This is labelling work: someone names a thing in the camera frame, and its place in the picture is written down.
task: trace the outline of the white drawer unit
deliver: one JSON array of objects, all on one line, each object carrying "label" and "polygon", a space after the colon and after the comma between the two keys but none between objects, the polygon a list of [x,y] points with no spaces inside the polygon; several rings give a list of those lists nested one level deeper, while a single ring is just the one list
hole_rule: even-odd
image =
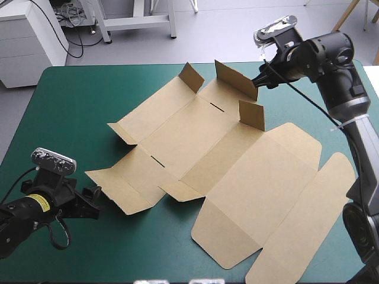
[{"label": "white drawer unit", "polygon": [[[68,42],[47,0],[34,0],[52,22],[62,44]],[[66,52],[43,13],[28,0],[0,8],[0,80],[7,88],[33,86],[50,66],[64,66]]]}]

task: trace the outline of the green tabletop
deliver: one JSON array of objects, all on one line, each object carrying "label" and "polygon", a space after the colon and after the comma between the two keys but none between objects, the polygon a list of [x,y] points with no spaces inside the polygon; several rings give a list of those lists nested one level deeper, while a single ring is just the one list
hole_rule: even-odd
[{"label": "green tabletop", "polygon": [[[229,66],[252,78],[257,75],[259,64]],[[371,97],[371,121],[378,128],[378,98],[361,64],[356,62],[356,65]],[[176,76],[182,67],[182,64],[157,64],[48,68],[0,167],[1,192],[5,193],[33,165],[30,154],[36,147],[76,159],[78,169],[73,177],[78,179],[80,191],[84,186],[94,185],[84,174],[85,170],[110,167],[131,149],[106,123],[126,115]],[[194,64],[194,67],[204,77],[205,84],[216,75],[213,64]],[[302,79],[295,85],[323,105],[315,84]],[[345,153],[351,160],[342,133],[330,132],[332,125],[327,118],[288,86],[260,89],[259,103],[266,106],[267,130],[290,121],[321,141],[320,166],[336,151]],[[15,191],[9,200],[21,195]],[[67,250],[54,249],[47,229],[42,228],[9,258],[0,260],[0,281],[167,279],[187,282],[199,277],[222,277],[228,282],[243,282],[258,253],[233,269],[224,270],[192,241],[190,232],[202,202],[178,203],[165,196],[152,209],[126,216],[103,195],[98,201],[99,220],[67,221],[73,236]],[[301,282],[346,281],[361,266],[340,217]]]}]

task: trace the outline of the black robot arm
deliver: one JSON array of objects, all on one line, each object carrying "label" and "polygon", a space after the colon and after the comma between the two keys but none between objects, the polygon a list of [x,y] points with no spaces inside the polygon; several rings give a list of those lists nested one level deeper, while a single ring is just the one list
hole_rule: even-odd
[{"label": "black robot arm", "polygon": [[254,33],[258,47],[277,46],[277,54],[260,66],[256,87],[272,89],[308,77],[319,88],[328,118],[341,122],[357,168],[358,179],[343,208],[343,221],[366,266],[349,283],[379,283],[379,138],[368,118],[370,99],[352,62],[354,47],[344,33],[303,41],[295,16],[276,20]]},{"label": "black robot arm", "polygon": [[[26,196],[3,204],[7,194],[0,203],[0,259],[8,257],[31,233],[42,227],[49,229],[50,242],[56,249],[66,249],[71,236],[64,218],[97,219],[99,216],[93,201],[101,188],[85,188],[80,194],[75,189],[76,179],[66,177],[76,170],[73,159],[43,148],[37,148],[31,159],[38,172],[34,180],[22,183],[21,192]],[[66,244],[56,242],[50,226],[53,221],[63,227]]]}]

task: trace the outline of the unfolded cardboard box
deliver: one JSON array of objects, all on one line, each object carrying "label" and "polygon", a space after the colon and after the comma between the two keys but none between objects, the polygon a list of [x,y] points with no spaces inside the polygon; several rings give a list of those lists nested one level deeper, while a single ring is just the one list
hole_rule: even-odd
[{"label": "unfolded cardboard box", "polygon": [[216,72],[197,94],[204,80],[186,64],[109,124],[136,146],[87,175],[126,214],[154,206],[165,192],[181,202],[205,197],[192,238],[218,264],[229,269],[264,248],[247,283],[294,283],[337,219],[354,171],[342,154],[318,171],[316,139],[291,123],[265,132],[252,82],[219,62]]}]

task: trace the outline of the black cable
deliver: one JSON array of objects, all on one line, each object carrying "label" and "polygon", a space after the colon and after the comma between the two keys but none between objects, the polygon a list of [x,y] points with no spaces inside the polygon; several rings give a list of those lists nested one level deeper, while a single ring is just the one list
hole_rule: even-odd
[{"label": "black cable", "polygon": [[81,46],[82,46],[82,52],[81,52],[81,55],[76,56],[76,55],[72,55],[71,53],[69,53],[69,51],[65,48],[65,46],[64,46],[63,43],[61,42],[61,40],[60,40],[60,38],[59,38],[59,36],[58,36],[56,30],[54,29],[54,26],[53,26],[52,22],[50,21],[50,19],[49,19],[48,16],[46,15],[45,11],[43,11],[43,9],[42,9],[37,3],[35,3],[33,0],[29,0],[29,1],[32,2],[35,6],[37,6],[37,8],[38,8],[39,10],[41,10],[42,14],[46,17],[47,21],[49,22],[50,26],[52,27],[52,29],[53,29],[53,31],[54,31],[54,33],[55,33],[55,36],[57,37],[57,39],[58,39],[60,45],[63,47],[63,49],[65,50],[65,52],[67,52],[67,54],[70,55],[70,56],[73,57],[73,58],[81,58],[81,57],[83,56],[83,54],[84,54],[84,47],[83,47],[82,38],[81,38],[81,35],[79,34],[79,32],[77,31],[77,32],[78,32],[79,41],[81,42]]},{"label": "black cable", "polygon": [[304,93],[302,93],[302,91],[300,91],[299,89],[297,89],[295,86],[293,86],[289,81],[287,81],[286,79],[284,79],[274,68],[271,67],[271,65],[267,62],[266,59],[263,59],[263,61],[266,63],[267,67],[273,71],[284,83],[286,83],[291,89],[293,89],[294,91],[296,91],[297,93],[299,93],[304,99],[306,99],[307,101],[309,101],[314,107],[316,107],[319,111],[321,111],[323,114],[325,114],[325,116],[335,125],[335,126],[338,126],[338,123],[322,108],[320,107],[318,104],[316,104],[314,101],[312,101],[307,95],[305,95]]},{"label": "black cable", "polygon": [[[279,77],[279,79],[281,79],[284,83],[286,83],[291,89],[293,89],[297,93],[299,93],[304,99],[306,99],[307,101],[309,101],[319,111],[321,111],[323,114],[325,114],[325,116],[335,126],[337,126],[337,127],[339,126],[338,123],[322,107],[320,107],[318,104],[316,104],[314,101],[312,101],[307,95],[305,95],[304,93],[302,93],[299,89],[297,89],[289,81],[287,81],[283,76],[281,76],[274,68],[272,68],[272,66],[267,62],[267,60],[264,59],[264,62],[267,65],[267,67],[271,71],[273,71]],[[361,164],[361,161],[360,161],[360,158],[359,158],[359,155],[358,155],[358,148],[355,145],[353,139],[351,139],[350,135],[343,128],[338,127],[338,129],[340,129],[342,131],[342,133],[346,136],[346,139],[348,140],[348,142],[350,143],[350,145],[352,146],[352,148],[354,150],[354,154],[355,154],[355,158],[356,158],[356,163],[357,163],[356,171],[357,171],[358,179],[359,179],[359,195],[360,195],[360,200],[361,200],[361,206],[362,206],[363,214],[366,216],[366,210],[365,210],[365,207],[364,207],[364,204],[363,204],[363,191],[362,191],[362,179],[361,179],[362,164]]]},{"label": "black cable", "polygon": [[8,198],[8,196],[11,194],[12,190],[16,186],[16,184],[22,179],[24,176],[26,176],[28,173],[32,172],[33,170],[36,170],[35,167],[32,167],[31,169],[28,169],[26,172],[24,172],[11,186],[11,188],[8,190],[7,194],[5,194],[4,198],[0,202],[0,205],[4,204],[5,200]]},{"label": "black cable", "polygon": [[[68,17],[63,16],[63,15],[61,15],[61,14],[55,14],[55,16],[61,17],[61,19],[59,19],[60,22],[61,22],[61,21],[69,21],[69,20],[70,20]],[[68,41],[69,43],[72,43],[72,44],[74,44],[74,45],[76,45],[76,46],[84,46],[84,47],[95,46],[95,45],[97,45],[98,43],[100,43],[101,40],[102,40],[102,37],[101,37],[98,41],[96,41],[95,43],[91,43],[91,44],[78,44],[78,43],[74,43],[73,41],[70,41],[70,40],[67,38],[67,41]]]},{"label": "black cable", "polygon": [[66,234],[66,237],[67,237],[67,243],[66,245],[61,245],[59,244],[55,237],[54,237],[54,234],[53,234],[53,229],[52,229],[52,226],[49,224],[49,223],[43,223],[44,226],[47,227],[47,229],[49,230],[49,239],[50,239],[50,242],[51,244],[53,245],[53,247],[55,247],[57,250],[65,250],[66,248],[68,248],[70,245],[71,245],[71,233],[69,231],[69,228],[67,226],[67,224],[65,223],[65,221],[60,217],[62,213],[62,210],[59,210],[58,214],[55,216],[55,219],[57,220],[57,222],[59,223],[59,225],[63,228],[63,231],[65,232]]},{"label": "black cable", "polygon": [[76,45],[76,46],[84,46],[84,47],[88,47],[88,46],[95,46],[95,45],[97,45],[98,43],[100,43],[100,42],[102,41],[102,37],[101,37],[97,42],[92,43],[92,44],[83,44],[83,45],[80,45],[80,44],[74,43],[73,41],[70,41],[69,39],[67,39],[67,41],[68,41],[69,43],[72,43],[72,44]]}]

